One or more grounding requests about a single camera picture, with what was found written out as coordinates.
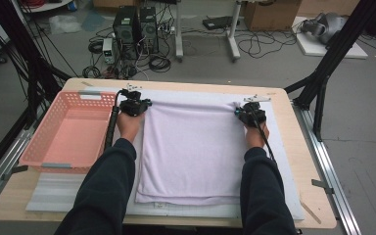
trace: orange object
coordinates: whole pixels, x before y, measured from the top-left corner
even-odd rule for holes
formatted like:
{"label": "orange object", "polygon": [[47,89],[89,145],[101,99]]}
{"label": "orange object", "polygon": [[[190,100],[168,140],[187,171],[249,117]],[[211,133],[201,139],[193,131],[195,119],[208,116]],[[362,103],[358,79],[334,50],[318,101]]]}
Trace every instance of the orange object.
{"label": "orange object", "polygon": [[59,92],[20,164],[44,172],[88,172],[103,153],[115,98],[112,92]]}

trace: wooden table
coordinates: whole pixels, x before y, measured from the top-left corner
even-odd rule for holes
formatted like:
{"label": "wooden table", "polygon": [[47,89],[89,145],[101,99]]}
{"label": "wooden table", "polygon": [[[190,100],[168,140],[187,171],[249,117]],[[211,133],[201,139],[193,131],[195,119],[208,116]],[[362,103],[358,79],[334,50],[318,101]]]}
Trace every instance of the wooden table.
{"label": "wooden table", "polygon": [[[66,83],[64,90],[83,90],[87,86],[124,88],[127,83],[152,90],[179,90],[247,95],[258,94],[270,97],[288,161],[295,178],[301,205],[305,212],[305,220],[295,221],[296,227],[334,228],[336,226],[337,222],[324,189],[311,184],[311,179],[320,180],[319,175],[292,109],[290,100],[283,89],[72,78]],[[38,177],[39,172],[31,167],[28,171],[16,173],[11,177],[0,195],[0,220],[61,221],[64,218],[66,215],[64,212],[35,212],[25,210],[38,181]],[[241,220],[237,218],[208,217],[127,215],[124,219],[124,223],[241,227]]]}

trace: plastic bag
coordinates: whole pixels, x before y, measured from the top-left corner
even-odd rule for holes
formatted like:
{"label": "plastic bag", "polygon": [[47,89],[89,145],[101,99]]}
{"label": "plastic bag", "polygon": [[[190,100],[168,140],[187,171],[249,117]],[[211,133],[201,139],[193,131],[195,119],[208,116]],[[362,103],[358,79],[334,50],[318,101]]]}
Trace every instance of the plastic bag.
{"label": "plastic bag", "polygon": [[61,34],[66,32],[77,32],[81,30],[81,24],[73,16],[55,16],[49,19],[51,33]]}

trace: navy blue sweatshirt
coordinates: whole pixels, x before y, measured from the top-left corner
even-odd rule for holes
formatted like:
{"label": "navy blue sweatshirt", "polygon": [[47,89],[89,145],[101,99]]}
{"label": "navy blue sweatshirt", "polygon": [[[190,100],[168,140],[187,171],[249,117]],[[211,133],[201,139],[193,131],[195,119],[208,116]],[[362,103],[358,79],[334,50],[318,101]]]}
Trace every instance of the navy blue sweatshirt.
{"label": "navy blue sweatshirt", "polygon": [[[135,159],[136,151],[125,139],[107,149],[86,175],[55,234],[122,234]],[[249,150],[245,161],[240,191],[244,234],[296,234],[276,164],[261,148]]]}

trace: brown box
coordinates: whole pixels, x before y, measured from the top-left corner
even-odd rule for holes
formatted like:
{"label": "brown box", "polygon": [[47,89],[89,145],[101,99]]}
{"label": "brown box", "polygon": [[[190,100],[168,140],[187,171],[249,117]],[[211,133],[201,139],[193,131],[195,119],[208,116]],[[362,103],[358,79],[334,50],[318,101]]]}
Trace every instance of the brown box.
{"label": "brown box", "polygon": [[119,6],[139,6],[140,0],[93,0],[96,8],[118,9]]}
{"label": "brown box", "polygon": [[316,17],[319,13],[350,16],[359,0],[303,0],[298,11],[300,17]]}
{"label": "brown box", "polygon": [[277,0],[266,6],[264,3],[248,3],[244,22],[250,31],[289,30],[301,6],[302,0]]}

